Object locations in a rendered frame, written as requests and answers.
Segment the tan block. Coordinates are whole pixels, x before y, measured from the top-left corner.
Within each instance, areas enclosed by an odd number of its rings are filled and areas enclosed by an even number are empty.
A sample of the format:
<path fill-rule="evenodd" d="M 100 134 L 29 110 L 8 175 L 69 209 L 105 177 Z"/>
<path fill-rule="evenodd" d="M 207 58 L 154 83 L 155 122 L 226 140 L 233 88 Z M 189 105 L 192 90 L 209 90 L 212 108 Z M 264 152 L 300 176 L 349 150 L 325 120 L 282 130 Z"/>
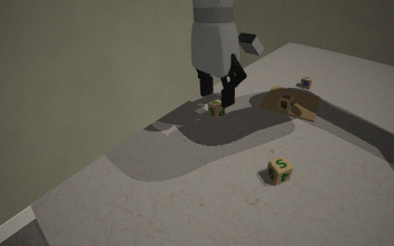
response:
<path fill-rule="evenodd" d="M 300 87 L 301 87 L 301 88 L 305 88 L 305 89 L 310 89 L 310 87 L 311 87 L 311 82 L 312 82 L 312 77 L 303 76 L 303 77 L 301 78 Z"/>
<path fill-rule="evenodd" d="M 220 100 L 212 101 L 208 103 L 208 115 L 218 120 L 226 116 L 226 108 L 222 108 Z"/>
<path fill-rule="evenodd" d="M 283 94 L 279 97 L 278 109 L 289 112 L 293 107 L 294 96 Z"/>
<path fill-rule="evenodd" d="M 267 176 L 276 186 L 289 181 L 293 166 L 283 157 L 278 157 L 268 162 Z"/>

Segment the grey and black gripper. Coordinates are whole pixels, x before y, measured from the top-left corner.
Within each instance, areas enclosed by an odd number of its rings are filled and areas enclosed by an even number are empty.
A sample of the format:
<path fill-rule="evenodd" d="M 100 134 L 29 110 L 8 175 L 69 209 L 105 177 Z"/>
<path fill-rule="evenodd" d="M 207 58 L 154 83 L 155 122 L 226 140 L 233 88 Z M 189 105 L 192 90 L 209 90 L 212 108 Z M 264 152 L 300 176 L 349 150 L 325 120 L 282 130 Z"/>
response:
<path fill-rule="evenodd" d="M 234 21 L 193 24 L 191 56 L 192 65 L 200 79 L 200 95 L 213 93 L 211 75 L 220 77 L 224 88 L 221 90 L 221 106 L 227 108 L 233 105 L 235 88 L 247 77 L 240 65 L 239 41 Z M 230 77 L 229 82 L 226 77 Z"/>

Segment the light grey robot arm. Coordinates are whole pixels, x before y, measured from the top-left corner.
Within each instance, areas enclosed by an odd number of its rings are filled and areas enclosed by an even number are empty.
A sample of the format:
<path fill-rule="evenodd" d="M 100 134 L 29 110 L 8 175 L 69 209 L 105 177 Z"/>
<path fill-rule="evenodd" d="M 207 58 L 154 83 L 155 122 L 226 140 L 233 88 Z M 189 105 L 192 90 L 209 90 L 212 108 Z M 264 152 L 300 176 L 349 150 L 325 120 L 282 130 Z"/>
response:
<path fill-rule="evenodd" d="M 221 9 L 216 9 L 221 7 Z M 233 0 L 193 0 L 194 22 L 220 23 L 234 21 Z M 246 53 L 260 56 L 264 47 L 255 34 L 240 33 L 239 45 Z M 241 42 L 240 42 L 241 41 Z"/>

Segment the tan flat mat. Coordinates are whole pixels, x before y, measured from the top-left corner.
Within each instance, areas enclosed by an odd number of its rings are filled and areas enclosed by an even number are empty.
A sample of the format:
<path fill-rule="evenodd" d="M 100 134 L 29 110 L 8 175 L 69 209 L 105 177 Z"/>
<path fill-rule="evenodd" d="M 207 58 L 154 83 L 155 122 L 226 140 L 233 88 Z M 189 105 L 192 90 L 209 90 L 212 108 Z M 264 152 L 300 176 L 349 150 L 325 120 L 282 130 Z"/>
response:
<path fill-rule="evenodd" d="M 278 109 L 279 97 L 283 94 L 294 96 L 293 107 L 289 112 Z M 310 95 L 292 89 L 273 86 L 259 105 L 259 108 L 314 122 L 319 97 L 320 96 Z"/>

